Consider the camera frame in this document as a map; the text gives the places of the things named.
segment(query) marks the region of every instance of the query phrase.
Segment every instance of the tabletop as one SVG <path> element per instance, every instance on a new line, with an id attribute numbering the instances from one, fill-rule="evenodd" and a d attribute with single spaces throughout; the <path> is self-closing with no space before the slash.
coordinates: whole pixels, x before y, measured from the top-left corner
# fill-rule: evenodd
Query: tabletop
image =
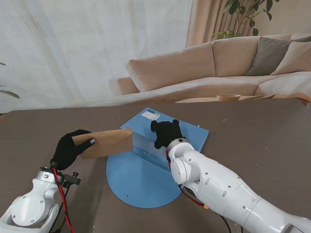
<path id="1" fill-rule="evenodd" d="M 0 124 L 0 216 L 16 197 L 32 189 L 32 178 L 49 165 L 61 136 L 76 129 L 118 129 L 146 107 L 210 130 L 202 149 L 205 156 L 236 172 L 283 211 L 311 218 L 311 114 L 294 99 L 10 112 Z M 105 165 L 106 158 L 77 158 L 65 170 L 79 172 L 82 180 L 68 194 L 77 233 L 227 232 L 219 216 L 182 195 L 155 209 L 125 204 L 110 190 Z M 66 226 L 62 232 L 69 232 Z"/>

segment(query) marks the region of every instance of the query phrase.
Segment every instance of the white label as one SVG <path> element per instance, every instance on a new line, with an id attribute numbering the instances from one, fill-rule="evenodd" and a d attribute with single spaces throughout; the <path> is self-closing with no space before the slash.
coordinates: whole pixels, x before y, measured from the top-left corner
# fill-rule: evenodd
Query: white label
<path id="1" fill-rule="evenodd" d="M 155 113 L 151 110 L 148 110 L 146 112 L 144 112 L 143 114 L 141 114 L 142 116 L 150 119 L 150 120 L 157 120 L 160 117 L 159 113 Z"/>

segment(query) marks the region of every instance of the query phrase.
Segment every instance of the black glove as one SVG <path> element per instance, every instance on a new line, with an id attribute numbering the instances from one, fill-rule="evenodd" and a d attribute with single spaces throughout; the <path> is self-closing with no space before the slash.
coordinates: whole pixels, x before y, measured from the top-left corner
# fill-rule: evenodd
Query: black glove
<path id="1" fill-rule="evenodd" d="M 57 165 L 55 166 L 57 170 L 64 170 L 69 167 L 71 164 L 73 164 L 79 154 L 81 154 L 83 151 L 85 151 L 87 148 L 91 147 L 95 143 L 95 140 L 89 139 L 78 146 L 74 144 L 71 137 L 86 133 L 90 133 L 90 131 L 76 130 L 72 133 L 66 134 L 59 140 L 55 154 L 51 159 L 51 162 L 57 163 Z"/>
<path id="2" fill-rule="evenodd" d="M 159 123 L 153 120 L 151 131 L 156 133 L 156 149 L 160 149 L 162 146 L 167 147 L 175 139 L 185 138 L 181 134 L 179 121 L 176 119 L 173 122 L 163 121 Z"/>

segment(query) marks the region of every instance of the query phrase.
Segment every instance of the blue round base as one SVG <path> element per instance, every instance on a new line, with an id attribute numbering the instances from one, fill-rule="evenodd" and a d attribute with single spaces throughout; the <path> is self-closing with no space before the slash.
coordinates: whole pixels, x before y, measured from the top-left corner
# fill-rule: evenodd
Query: blue round base
<path id="1" fill-rule="evenodd" d="M 109 156 L 106 176 L 119 199 L 139 208 L 166 205 L 181 193 L 170 172 L 130 152 Z"/>

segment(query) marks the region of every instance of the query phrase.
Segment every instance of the sofa armrest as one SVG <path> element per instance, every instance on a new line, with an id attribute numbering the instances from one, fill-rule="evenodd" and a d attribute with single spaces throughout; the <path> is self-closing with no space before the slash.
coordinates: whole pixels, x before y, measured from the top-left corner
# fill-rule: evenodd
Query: sofa armrest
<path id="1" fill-rule="evenodd" d="M 130 77 L 120 79 L 110 79 L 108 81 L 112 96 L 123 96 L 139 93 Z"/>
<path id="2" fill-rule="evenodd" d="M 139 90 L 130 77 L 118 79 L 118 83 L 122 95 L 139 93 Z"/>

